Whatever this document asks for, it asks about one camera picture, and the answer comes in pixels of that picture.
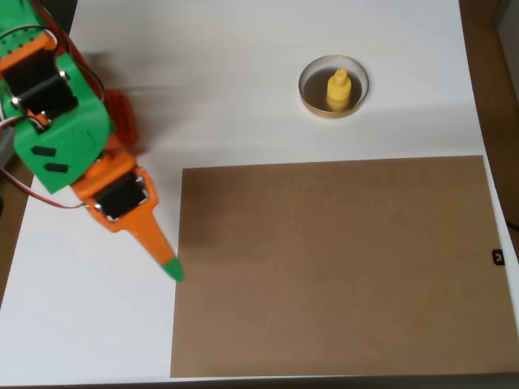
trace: yellow object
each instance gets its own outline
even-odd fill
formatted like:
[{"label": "yellow object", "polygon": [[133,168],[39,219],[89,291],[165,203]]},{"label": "yellow object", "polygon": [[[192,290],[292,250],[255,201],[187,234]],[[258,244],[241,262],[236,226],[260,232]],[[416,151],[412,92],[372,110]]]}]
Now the yellow object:
[{"label": "yellow object", "polygon": [[345,69],[339,69],[328,80],[327,102],[334,111],[341,111],[350,102],[351,79]]}]

